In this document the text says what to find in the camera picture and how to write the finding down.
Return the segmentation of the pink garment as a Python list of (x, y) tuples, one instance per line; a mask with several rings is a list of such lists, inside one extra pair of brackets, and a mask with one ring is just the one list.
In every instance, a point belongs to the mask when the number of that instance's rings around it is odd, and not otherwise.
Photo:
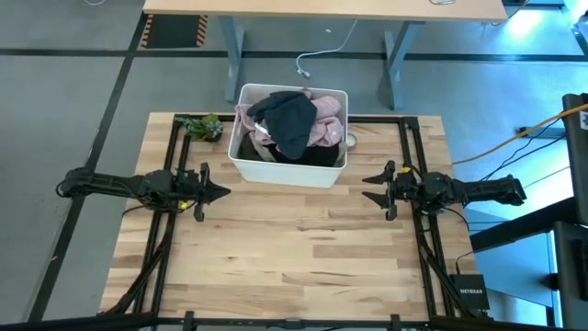
[[(312, 98), (308, 91), (303, 92), (317, 108), (316, 120), (311, 128), (310, 138), (307, 147), (311, 146), (333, 146), (343, 140), (344, 127), (338, 119), (342, 110), (341, 103), (333, 97)], [(253, 104), (236, 106), (235, 111), (241, 116), (245, 128), (254, 134), (254, 138), (262, 145), (275, 143), (270, 139), (264, 122), (255, 123), (247, 115), (247, 110)]]

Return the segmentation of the black aluminium table frame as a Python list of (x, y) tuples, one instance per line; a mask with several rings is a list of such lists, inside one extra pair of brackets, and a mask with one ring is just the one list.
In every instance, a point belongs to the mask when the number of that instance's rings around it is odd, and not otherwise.
[(36, 318), (0, 331), (131, 331), (180, 325), (377, 328), (391, 331), (573, 331), (447, 316), (455, 301), (433, 244), (447, 261), (469, 250), (465, 223), (443, 217), (429, 234), (410, 205), (387, 221), (363, 195), (365, 178), (386, 159), (447, 168), (443, 126), (433, 117), (354, 116), (360, 139), (332, 188), (251, 183), (239, 178), (222, 140), (192, 143), (176, 115), (153, 113), (138, 170), (157, 162), (181, 168), (207, 160), (230, 194), (205, 209), (166, 217), (135, 211), (122, 221), (104, 313)]

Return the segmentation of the black hazard-striped floor mat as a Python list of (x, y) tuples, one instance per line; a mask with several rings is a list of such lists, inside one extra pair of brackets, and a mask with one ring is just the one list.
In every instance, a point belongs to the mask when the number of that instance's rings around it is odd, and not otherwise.
[(200, 48), (205, 44), (206, 15), (148, 14), (141, 36), (144, 49)]

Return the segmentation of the navy blue garment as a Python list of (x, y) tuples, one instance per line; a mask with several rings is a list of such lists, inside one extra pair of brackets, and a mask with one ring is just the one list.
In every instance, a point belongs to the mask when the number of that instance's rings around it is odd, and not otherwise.
[(247, 115), (264, 122), (270, 139), (288, 159), (299, 159), (307, 148), (317, 108), (300, 91), (278, 91), (253, 104)]

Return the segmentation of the black diagonal support beam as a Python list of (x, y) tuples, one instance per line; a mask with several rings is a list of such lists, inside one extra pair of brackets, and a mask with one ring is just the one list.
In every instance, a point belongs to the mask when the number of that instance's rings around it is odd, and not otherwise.
[(536, 234), (548, 233), (554, 229), (557, 222), (582, 223), (574, 197), (476, 233), (470, 237), (471, 248), (474, 253), (478, 253), (509, 245)]

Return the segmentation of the small potted succulent plant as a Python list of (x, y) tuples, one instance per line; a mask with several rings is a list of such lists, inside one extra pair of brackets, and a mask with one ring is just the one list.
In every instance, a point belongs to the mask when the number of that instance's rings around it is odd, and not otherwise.
[(212, 113), (200, 118), (180, 116), (176, 117), (175, 121), (184, 127), (185, 134), (192, 140), (207, 143), (218, 142), (224, 129), (219, 116)]

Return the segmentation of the black equipment rack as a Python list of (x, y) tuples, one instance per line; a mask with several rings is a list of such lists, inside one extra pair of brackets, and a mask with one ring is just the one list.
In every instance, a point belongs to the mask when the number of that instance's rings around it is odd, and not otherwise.
[(588, 227), (588, 94), (567, 94), (563, 109), (586, 106), (563, 119), (571, 166), (571, 183), (578, 223)]

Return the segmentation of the wooden desk grey legs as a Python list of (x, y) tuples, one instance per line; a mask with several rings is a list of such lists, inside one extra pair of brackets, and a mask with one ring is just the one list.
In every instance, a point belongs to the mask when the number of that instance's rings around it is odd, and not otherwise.
[(233, 103), (240, 89), (244, 31), (236, 16), (345, 17), (399, 20), (400, 32), (384, 33), (385, 77), (390, 89), (390, 109), (401, 107), (400, 70), (405, 55), (421, 27), (429, 21), (503, 23), (507, 14), (502, 0), (145, 0), (147, 15), (216, 16), (228, 52), (229, 72), (225, 99)]

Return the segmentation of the white plastic bin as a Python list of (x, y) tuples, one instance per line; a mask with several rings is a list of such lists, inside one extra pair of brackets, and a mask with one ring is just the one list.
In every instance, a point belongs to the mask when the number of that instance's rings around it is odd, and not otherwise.
[[(245, 84), (238, 98), (238, 106), (254, 104), (268, 97), (272, 92), (303, 91), (301, 86), (277, 86), (263, 84)], [(343, 90), (307, 87), (312, 97), (333, 97), (341, 103), (342, 110), (338, 119), (344, 127), (343, 141), (347, 143), (348, 130), (348, 95)], [(310, 188), (330, 188), (347, 166), (348, 147), (334, 166), (291, 165), (275, 162), (252, 161), (238, 155), (239, 147), (247, 129), (240, 115), (235, 115), (229, 142), (228, 156), (243, 178), (250, 182), (302, 186)]]

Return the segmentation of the khaki shorts black waistband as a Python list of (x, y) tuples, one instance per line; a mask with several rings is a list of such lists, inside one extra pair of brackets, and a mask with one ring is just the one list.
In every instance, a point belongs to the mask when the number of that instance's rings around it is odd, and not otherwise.
[[(249, 134), (249, 136), (251, 138), (251, 141), (254, 144), (255, 150), (259, 153), (259, 155), (261, 157), (260, 160), (263, 160), (265, 162), (277, 163), (277, 161), (275, 160), (275, 158), (272, 156), (272, 154), (267, 149), (267, 146), (269, 144), (262, 145), (258, 141), (253, 140), (254, 134), (252, 132), (249, 132), (247, 134)], [(338, 166), (342, 162), (342, 160), (343, 160), (343, 158), (345, 156), (345, 153), (347, 151), (347, 144), (345, 143), (345, 141), (341, 141), (337, 145), (339, 145), (339, 148), (340, 148), (339, 158), (338, 158), (337, 162), (335, 163), (335, 165), (333, 167)]]

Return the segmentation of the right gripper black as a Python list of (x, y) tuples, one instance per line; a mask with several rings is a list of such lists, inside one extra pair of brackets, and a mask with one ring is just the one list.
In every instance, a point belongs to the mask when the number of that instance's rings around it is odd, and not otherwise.
[(411, 201), (417, 196), (417, 180), (419, 170), (411, 164), (404, 164), (399, 172), (395, 171), (395, 162), (389, 160), (384, 170), (376, 176), (363, 178), (369, 184), (381, 185), (387, 183), (386, 194), (363, 191), (362, 195), (375, 202), (381, 209), (386, 210), (386, 220), (396, 219), (398, 212), (396, 200)]

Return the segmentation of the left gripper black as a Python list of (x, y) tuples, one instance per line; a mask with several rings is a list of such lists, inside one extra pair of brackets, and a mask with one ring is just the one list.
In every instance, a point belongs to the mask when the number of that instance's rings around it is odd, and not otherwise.
[(179, 212), (193, 208), (195, 220), (202, 223), (205, 219), (204, 205), (229, 195), (231, 190), (209, 181), (209, 165), (202, 163), (198, 173), (194, 170), (180, 172), (177, 193)]

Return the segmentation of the dark olive garment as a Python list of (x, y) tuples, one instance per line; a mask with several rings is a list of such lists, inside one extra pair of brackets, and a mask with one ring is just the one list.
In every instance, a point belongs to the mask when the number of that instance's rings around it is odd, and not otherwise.
[(237, 152), (237, 158), (248, 161), (259, 161), (261, 159), (259, 153), (254, 148), (249, 134), (243, 136)]

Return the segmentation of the black Netgear network switch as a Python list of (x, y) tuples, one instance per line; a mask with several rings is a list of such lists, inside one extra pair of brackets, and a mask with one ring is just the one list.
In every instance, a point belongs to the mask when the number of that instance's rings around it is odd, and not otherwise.
[(490, 309), (486, 285), (481, 274), (453, 274), (450, 279), (470, 309), (482, 311)]

